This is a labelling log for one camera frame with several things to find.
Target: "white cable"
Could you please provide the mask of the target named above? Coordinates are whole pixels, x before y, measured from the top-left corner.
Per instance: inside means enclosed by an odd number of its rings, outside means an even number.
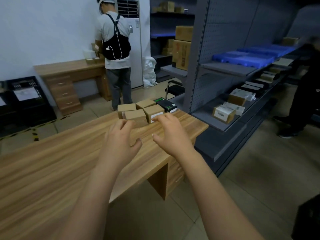
[[[109,47],[112,49],[112,53],[113,53],[113,58],[115,59],[115,60],[121,60],[121,58],[122,58],[122,50],[121,50],[121,46],[120,46],[120,41],[119,41],[119,37],[118,37],[118,32],[117,32],[117,29],[116,29],[116,24],[114,24],[114,30],[115,30],[115,34],[117,35],[117,39],[118,39],[118,43],[119,43],[119,48],[120,48],[120,52],[121,52],[121,57],[119,58],[119,59],[116,59],[116,57],[115,57],[115,54],[114,54],[114,52],[113,52],[113,48],[109,45],[107,48],[106,48],[106,50],[108,51],[108,50],[110,50],[109,49]]]

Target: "wooden desk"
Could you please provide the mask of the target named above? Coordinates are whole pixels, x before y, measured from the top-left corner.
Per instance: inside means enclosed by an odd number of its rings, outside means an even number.
[[[82,110],[73,83],[95,79],[100,95],[107,101],[112,99],[105,72],[104,61],[88,65],[86,60],[34,66],[47,85],[62,115]]]
[[[181,110],[174,115],[192,141],[208,128]],[[0,239],[56,236],[96,165],[106,130],[117,120],[114,112],[0,157]],[[132,131],[132,144],[141,138],[143,146],[121,171],[110,202],[148,178],[164,198],[182,181],[183,170],[152,133],[163,136],[159,122]]]

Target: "drawer handle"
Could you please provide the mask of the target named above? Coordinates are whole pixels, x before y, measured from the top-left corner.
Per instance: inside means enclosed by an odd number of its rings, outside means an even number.
[[[182,179],[182,177],[183,177],[183,175],[181,175],[181,176],[176,180],[176,183],[178,183],[178,181],[179,181],[180,179]]]

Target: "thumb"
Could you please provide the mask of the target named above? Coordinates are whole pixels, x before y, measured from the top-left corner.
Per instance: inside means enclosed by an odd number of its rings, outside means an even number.
[[[162,148],[164,138],[158,136],[157,134],[152,134],[152,138],[153,138],[153,141]]]
[[[142,141],[141,138],[138,138],[136,140],[136,143],[131,147],[131,152],[133,153],[134,157],[138,154],[142,147]]]

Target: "wooden tabletop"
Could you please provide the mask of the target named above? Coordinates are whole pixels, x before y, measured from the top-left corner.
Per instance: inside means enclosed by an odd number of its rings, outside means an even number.
[[[190,139],[208,125],[178,110],[174,113]],[[0,157],[0,239],[54,239],[97,162],[116,112],[66,130]],[[153,140],[163,136],[159,122],[134,129],[130,140],[143,146],[120,173],[110,202],[165,165],[169,155]]]
[[[103,68],[104,61],[99,64],[88,65],[86,60],[74,60],[45,65],[35,65],[34,69],[41,77],[57,76],[68,72],[89,70],[94,68]]]

